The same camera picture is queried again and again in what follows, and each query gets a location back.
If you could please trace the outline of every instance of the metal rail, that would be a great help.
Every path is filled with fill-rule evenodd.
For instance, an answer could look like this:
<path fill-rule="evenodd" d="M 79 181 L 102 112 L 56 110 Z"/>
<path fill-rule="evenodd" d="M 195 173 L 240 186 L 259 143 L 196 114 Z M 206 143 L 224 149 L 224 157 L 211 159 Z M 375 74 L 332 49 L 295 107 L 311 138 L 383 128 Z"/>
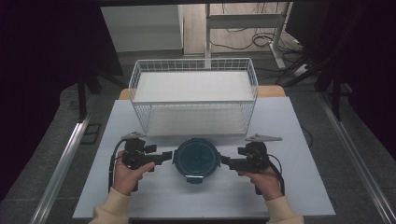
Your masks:
<path fill-rule="evenodd" d="M 81 123 L 76 125 L 69 142 L 64 149 L 64 153 L 62 154 L 62 157 L 59 160 L 58 165 L 56 166 L 47 188 L 44 191 L 44 194 L 41 197 L 41 200 L 38 203 L 35 213 L 33 214 L 33 217 L 29 223 L 38 224 L 46 222 L 47 217 L 50 214 L 50 210 L 55 202 L 56 196 L 58 195 L 62 183 L 64 182 L 64 178 L 67 174 L 70 164 L 74 158 L 74 155 L 76 154 L 81 138 L 85 132 L 85 129 L 87 128 L 88 123 L 90 122 L 92 115 L 91 108 L 95 101 L 96 96 L 92 95 L 87 105 L 89 109 L 87 117 Z"/>
<path fill-rule="evenodd" d="M 355 169 L 361 178 L 361 182 L 363 183 L 364 187 L 366 187 L 370 197 L 372 198 L 379 215 L 384 220 L 384 223 L 396 223 L 396 216 L 392 208 L 390 207 L 387 197 L 385 196 L 382 189 L 379 187 L 378 183 L 375 181 L 375 178 L 371 174 L 364 160 L 361 158 L 361 154 L 359 153 L 352 139 L 349 137 L 349 134 L 347 133 L 343 122 L 338 121 L 337 117 L 332 113 L 332 110 L 329 107 L 331 103 L 326 93 L 318 93 L 318 96 L 323 107 L 326 110 L 327 116 L 329 117 L 332 126 L 340 137 L 346 153 L 348 154 L 350 160 L 355 166 Z"/>

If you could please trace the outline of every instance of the wire mesh basket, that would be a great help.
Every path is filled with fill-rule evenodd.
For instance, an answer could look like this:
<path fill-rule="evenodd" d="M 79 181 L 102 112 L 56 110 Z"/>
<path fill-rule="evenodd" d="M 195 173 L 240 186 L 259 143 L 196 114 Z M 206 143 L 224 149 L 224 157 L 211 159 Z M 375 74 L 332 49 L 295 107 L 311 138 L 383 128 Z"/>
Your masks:
<path fill-rule="evenodd" d="M 137 61 L 129 83 L 147 136 L 246 134 L 257 91 L 250 59 Z"/>

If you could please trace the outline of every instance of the round lid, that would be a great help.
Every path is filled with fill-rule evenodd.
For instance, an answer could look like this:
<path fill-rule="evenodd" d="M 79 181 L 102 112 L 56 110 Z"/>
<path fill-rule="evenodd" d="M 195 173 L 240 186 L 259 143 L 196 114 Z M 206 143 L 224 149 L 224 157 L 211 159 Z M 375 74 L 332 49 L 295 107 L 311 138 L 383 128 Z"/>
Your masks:
<path fill-rule="evenodd" d="M 202 138 L 192 138 L 175 151 L 174 164 L 187 177 L 207 177 L 215 172 L 219 163 L 215 146 Z"/>

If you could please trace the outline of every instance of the white tabletop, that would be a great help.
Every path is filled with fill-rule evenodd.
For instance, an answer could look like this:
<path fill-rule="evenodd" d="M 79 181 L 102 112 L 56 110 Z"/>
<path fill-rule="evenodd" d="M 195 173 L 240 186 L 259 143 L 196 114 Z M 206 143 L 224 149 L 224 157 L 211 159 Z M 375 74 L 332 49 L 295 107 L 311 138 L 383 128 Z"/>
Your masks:
<path fill-rule="evenodd" d="M 105 200 L 110 156 L 120 137 L 134 131 L 143 132 L 131 102 L 116 101 L 73 217 L 92 217 L 92 209 Z M 303 216 L 335 215 L 288 97 L 258 98 L 247 135 L 254 133 L 283 138 L 265 144 L 268 153 L 282 163 L 286 195 L 293 209 Z M 247 143 L 244 138 L 206 140 L 222 155 L 241 158 L 237 148 Z M 144 140 L 147 145 L 157 144 L 159 154 L 177 149 L 188 139 L 190 137 Z M 221 165 L 203 184 L 193 185 L 171 161 L 144 175 L 139 191 L 133 193 L 128 214 L 132 218 L 153 219 L 268 217 L 262 196 L 255 194 L 248 178 L 238 176 L 228 166 Z"/>

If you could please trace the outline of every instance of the gray floor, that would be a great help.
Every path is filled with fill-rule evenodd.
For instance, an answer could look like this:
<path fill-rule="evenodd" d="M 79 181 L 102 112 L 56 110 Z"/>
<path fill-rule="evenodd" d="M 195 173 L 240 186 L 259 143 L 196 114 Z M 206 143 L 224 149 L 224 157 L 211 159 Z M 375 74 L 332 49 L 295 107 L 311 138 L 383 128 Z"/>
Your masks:
<path fill-rule="evenodd" d="M 283 36 L 288 47 L 298 48 L 290 41 L 289 36 Z M 138 59 L 194 58 L 202 57 L 202 54 L 195 51 L 192 52 L 192 55 L 182 55 L 181 51 L 174 50 L 122 53 L 119 56 L 125 77 L 118 77 L 118 79 L 127 83 L 134 63 Z M 273 85 L 282 74 L 276 71 L 276 63 L 269 49 L 261 49 L 260 52 L 224 51 L 221 54 L 215 52 L 213 57 L 251 58 L 261 85 Z M 297 54 L 288 55 L 288 59 L 291 61 L 298 57 Z M 292 76 L 284 77 L 283 81 L 287 81 Z M 320 103 L 318 93 L 315 92 L 313 87 L 315 80 L 316 77 L 308 78 L 298 85 L 286 88 L 285 91 L 292 101 L 301 125 L 312 134 L 311 138 L 307 132 L 304 132 L 307 143 L 312 143 L 310 150 L 337 215 L 334 217 L 307 217 L 305 222 L 383 223 Z M 103 90 L 97 95 L 89 129 L 89 132 L 92 132 L 97 127 L 96 125 L 100 124 L 98 137 L 96 141 L 94 141 L 94 135 L 86 134 L 83 137 L 83 144 L 78 147 L 64 183 L 49 212 L 47 223 L 88 222 L 88 220 L 75 220 L 72 215 L 91 169 L 111 108 L 121 91 L 120 87 L 106 79 L 99 77 L 99 81 Z M 72 86 L 64 90 L 60 99 L 61 105 L 58 112 L 34 156 L 26 165 L 7 197 L 0 203 L 0 223 L 28 223 L 48 185 L 78 121 L 77 87 Z M 341 116 L 362 158 L 379 186 L 384 190 L 391 206 L 396 208 L 395 160 L 368 130 L 359 116 L 354 113 L 353 108 L 348 104 L 347 96 L 341 100 Z M 217 221 L 216 223 L 219 222 L 246 223 L 246 221 L 240 220 Z M 252 220 L 251 222 L 262 223 L 262 220 Z"/>

